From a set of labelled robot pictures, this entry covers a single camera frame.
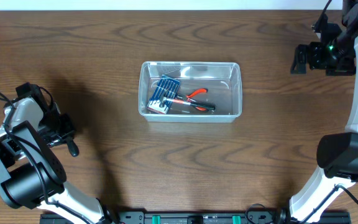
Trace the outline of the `yellow black screwdriver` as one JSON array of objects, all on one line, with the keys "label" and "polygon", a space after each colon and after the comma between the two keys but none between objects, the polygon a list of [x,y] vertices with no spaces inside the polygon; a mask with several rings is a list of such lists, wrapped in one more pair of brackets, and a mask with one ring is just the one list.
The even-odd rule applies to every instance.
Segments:
[{"label": "yellow black screwdriver", "polygon": [[71,154],[72,157],[77,157],[80,154],[80,151],[78,149],[78,146],[75,144],[73,138],[66,138],[66,139],[62,139],[62,140],[55,140],[52,141],[49,144],[49,147],[55,147],[55,146],[59,146],[62,144],[66,144],[68,147],[68,151]]}]

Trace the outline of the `claw hammer black handle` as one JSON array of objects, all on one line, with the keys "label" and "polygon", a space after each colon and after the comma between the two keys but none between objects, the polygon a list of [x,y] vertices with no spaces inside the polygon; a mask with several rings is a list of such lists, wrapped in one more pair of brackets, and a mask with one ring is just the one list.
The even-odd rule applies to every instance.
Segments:
[{"label": "claw hammer black handle", "polygon": [[182,104],[182,105],[188,105],[188,106],[193,106],[196,108],[203,108],[206,110],[215,110],[215,106],[213,105],[207,105],[207,104],[202,104],[202,103],[198,103],[198,102],[191,102],[191,101],[184,101],[184,100],[179,100],[176,98],[167,98],[165,96],[163,96],[160,99],[161,103],[165,103],[165,102],[171,102],[171,103],[178,103],[178,104]]}]

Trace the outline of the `red handled pliers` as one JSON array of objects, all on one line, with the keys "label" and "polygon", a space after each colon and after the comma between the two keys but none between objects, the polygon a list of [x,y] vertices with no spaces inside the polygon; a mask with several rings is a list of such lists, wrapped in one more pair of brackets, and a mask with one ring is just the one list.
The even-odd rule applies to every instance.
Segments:
[{"label": "red handled pliers", "polygon": [[[200,89],[195,90],[193,93],[191,93],[189,95],[183,95],[181,93],[177,93],[176,99],[183,100],[183,101],[188,101],[188,102],[193,102],[193,103],[198,103],[196,100],[193,99],[193,97],[198,95],[198,94],[207,93],[207,92],[208,92],[208,89],[200,88]],[[198,111],[203,111],[203,112],[208,111],[208,109],[206,109],[206,108],[201,108],[201,107],[197,107],[197,106],[192,106],[192,107],[194,107]]]}]

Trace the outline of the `blue precision screwdriver set case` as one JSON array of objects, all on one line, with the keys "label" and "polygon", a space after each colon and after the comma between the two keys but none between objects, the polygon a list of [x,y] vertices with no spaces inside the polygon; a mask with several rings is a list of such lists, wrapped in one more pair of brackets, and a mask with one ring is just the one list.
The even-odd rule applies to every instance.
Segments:
[{"label": "blue precision screwdriver set case", "polygon": [[153,95],[149,98],[147,109],[158,114],[167,114],[180,88],[180,81],[163,75],[157,82]]}]

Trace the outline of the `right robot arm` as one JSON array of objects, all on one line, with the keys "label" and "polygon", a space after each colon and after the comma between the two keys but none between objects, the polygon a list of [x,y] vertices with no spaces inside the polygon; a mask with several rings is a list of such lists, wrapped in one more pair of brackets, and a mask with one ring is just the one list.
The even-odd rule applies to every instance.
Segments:
[{"label": "right robot arm", "polygon": [[358,183],[358,1],[344,1],[342,24],[329,23],[325,12],[312,25],[319,41],[298,45],[290,72],[324,70],[327,76],[355,76],[354,94],[345,131],[321,138],[317,168],[304,187],[277,212],[274,223],[350,223],[348,213],[325,210],[341,193],[358,205],[349,188]]}]

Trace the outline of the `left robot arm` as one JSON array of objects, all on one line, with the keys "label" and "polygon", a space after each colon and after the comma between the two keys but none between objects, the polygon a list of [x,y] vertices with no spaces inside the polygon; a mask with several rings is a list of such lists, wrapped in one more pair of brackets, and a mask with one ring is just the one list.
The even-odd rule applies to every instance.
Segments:
[{"label": "left robot arm", "polygon": [[5,102],[0,127],[0,196],[12,208],[38,208],[72,223],[116,223],[116,217],[97,198],[67,181],[52,148],[65,144],[79,154],[75,128],[56,102],[40,92],[21,93]]}]

